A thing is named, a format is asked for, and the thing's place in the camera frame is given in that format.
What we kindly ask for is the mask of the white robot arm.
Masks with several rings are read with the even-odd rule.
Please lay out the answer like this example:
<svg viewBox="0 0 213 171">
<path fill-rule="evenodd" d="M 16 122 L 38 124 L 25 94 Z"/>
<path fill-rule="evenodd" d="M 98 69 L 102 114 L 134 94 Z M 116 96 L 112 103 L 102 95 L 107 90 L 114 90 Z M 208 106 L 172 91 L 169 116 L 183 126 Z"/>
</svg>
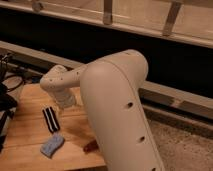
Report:
<svg viewBox="0 0 213 171">
<path fill-rule="evenodd" d="M 40 86 L 62 108 L 78 87 L 108 171 L 165 171 L 139 98 L 148 63 L 136 50 L 104 56 L 71 71 L 56 65 Z"/>
</svg>

